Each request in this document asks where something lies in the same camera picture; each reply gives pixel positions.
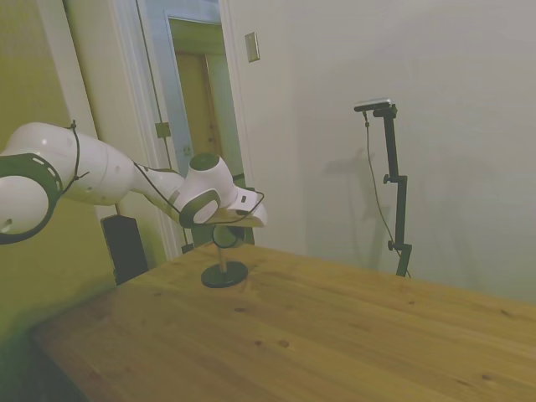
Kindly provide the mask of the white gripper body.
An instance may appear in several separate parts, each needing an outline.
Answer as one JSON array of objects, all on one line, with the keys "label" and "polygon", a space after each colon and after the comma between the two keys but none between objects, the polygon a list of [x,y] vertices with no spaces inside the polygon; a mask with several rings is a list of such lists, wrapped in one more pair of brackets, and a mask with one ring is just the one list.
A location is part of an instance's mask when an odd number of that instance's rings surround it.
[{"label": "white gripper body", "polygon": [[267,224],[263,194],[240,195],[231,205],[220,208],[208,224],[262,228]]}]

